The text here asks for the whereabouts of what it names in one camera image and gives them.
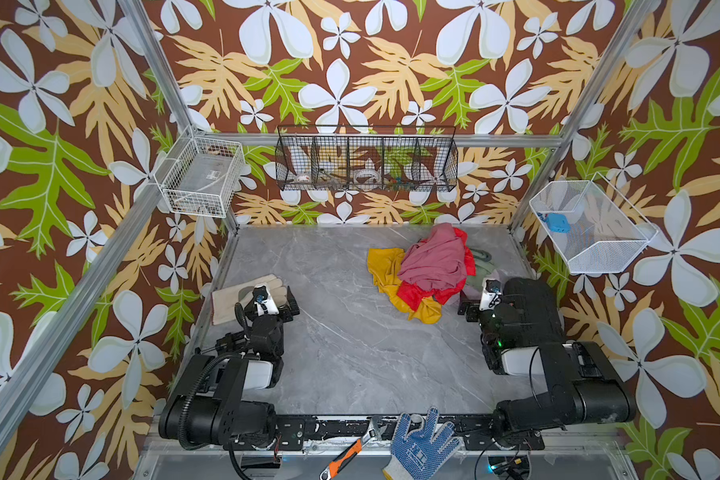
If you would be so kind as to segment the red cloth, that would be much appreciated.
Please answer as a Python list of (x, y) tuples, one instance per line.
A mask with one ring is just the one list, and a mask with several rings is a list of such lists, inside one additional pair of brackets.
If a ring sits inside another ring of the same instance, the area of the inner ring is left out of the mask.
[(397, 278), (397, 296), (412, 310), (424, 299), (444, 305), (463, 290), (469, 277), (477, 274), (468, 235), (451, 224), (435, 225), (427, 238), (414, 244), (404, 255)]

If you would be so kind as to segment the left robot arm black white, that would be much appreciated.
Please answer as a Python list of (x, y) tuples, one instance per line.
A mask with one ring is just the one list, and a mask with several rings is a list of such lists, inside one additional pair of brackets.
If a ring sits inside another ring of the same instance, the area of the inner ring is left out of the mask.
[(290, 288), (273, 295), (253, 288), (245, 305), (234, 305), (241, 329), (197, 348), (176, 382), (158, 422), (161, 438), (185, 450), (240, 443), (269, 448), (277, 435), (275, 407), (246, 401), (247, 391), (271, 389), (284, 368), (284, 325), (300, 314)]

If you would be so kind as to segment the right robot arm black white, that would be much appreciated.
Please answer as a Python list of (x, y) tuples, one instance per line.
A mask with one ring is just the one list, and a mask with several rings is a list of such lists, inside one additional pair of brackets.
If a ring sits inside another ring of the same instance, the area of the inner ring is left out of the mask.
[(496, 375), (540, 378), (545, 390), (499, 402), (491, 437), (501, 448), (531, 442), (543, 430), (633, 420), (630, 393), (602, 348), (566, 339), (557, 299), (542, 280), (487, 278), (459, 297), (458, 312), (480, 329), (482, 354)]

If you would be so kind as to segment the beige folded cloth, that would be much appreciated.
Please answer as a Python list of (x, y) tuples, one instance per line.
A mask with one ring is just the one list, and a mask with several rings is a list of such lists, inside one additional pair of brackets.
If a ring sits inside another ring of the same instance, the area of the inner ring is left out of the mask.
[(212, 324), (217, 326), (235, 321), (234, 306), (237, 303), (246, 306), (253, 298), (254, 288), (258, 286), (268, 288), (277, 307), (287, 302), (287, 288), (283, 281), (273, 274), (265, 275), (248, 282), (214, 291), (211, 295)]

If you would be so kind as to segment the green cloth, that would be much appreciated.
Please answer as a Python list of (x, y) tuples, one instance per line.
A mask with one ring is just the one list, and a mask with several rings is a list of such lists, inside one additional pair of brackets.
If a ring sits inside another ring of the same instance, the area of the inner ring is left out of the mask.
[(475, 276), (477, 278), (482, 279), (487, 277), (495, 270), (492, 256), (489, 252), (481, 249), (472, 249), (471, 253), (475, 263)]

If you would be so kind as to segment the mauve pink cloth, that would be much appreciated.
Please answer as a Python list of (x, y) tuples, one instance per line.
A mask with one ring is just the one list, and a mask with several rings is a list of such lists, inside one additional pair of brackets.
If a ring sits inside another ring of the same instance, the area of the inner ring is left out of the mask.
[(426, 239), (404, 255), (398, 278), (423, 291), (456, 288), (476, 274), (467, 239), (463, 230), (449, 223), (436, 224)]

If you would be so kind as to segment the yellow cloth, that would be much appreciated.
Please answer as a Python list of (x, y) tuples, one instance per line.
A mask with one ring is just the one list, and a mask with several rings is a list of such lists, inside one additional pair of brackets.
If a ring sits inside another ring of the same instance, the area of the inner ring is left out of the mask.
[(367, 255), (367, 268), (373, 284), (380, 293), (385, 294), (391, 304), (408, 316), (408, 320), (419, 320), (423, 324), (436, 324), (442, 317), (442, 305), (432, 298), (425, 298), (419, 306), (412, 309), (399, 295), (402, 281), (398, 278), (404, 257), (400, 248), (370, 249)]

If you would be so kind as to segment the blue object in basket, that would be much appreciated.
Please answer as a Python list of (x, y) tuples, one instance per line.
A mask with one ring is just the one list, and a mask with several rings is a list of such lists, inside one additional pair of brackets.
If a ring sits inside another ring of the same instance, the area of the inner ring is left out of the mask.
[(565, 215), (560, 213), (548, 213), (544, 216), (544, 223), (550, 232), (567, 234), (571, 225)]

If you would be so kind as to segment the white mesh basket right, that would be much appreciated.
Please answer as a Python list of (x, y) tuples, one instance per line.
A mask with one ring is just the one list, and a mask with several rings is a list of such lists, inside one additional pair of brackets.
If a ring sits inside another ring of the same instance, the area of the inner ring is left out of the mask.
[[(658, 227), (599, 173), (589, 180), (549, 182), (530, 200), (530, 208), (575, 275), (621, 273), (658, 234)], [(570, 232), (550, 232), (544, 223), (548, 213), (565, 215)]]

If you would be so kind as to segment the blue dotted work glove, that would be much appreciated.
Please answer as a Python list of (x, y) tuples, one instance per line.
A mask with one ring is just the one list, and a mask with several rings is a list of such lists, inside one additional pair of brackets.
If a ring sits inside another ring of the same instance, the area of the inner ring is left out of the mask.
[(439, 411), (430, 407), (418, 429), (412, 415), (399, 416), (390, 445), (390, 461), (382, 469), (388, 480), (429, 480), (463, 447), (452, 422), (438, 425)]

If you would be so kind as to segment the orange adjustable wrench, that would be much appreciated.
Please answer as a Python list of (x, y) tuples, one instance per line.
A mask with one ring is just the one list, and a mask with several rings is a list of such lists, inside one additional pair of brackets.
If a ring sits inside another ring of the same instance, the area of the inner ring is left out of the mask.
[(324, 468), (319, 479), (334, 479), (363, 450), (365, 445), (375, 438), (375, 433), (366, 433), (355, 440)]

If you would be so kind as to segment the tape roll white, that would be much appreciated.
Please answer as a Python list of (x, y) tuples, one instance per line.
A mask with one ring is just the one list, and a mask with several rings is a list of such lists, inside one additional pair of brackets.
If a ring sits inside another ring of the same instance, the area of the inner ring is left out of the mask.
[(360, 185), (376, 185), (381, 181), (382, 175), (372, 168), (363, 168), (353, 173), (353, 180)]

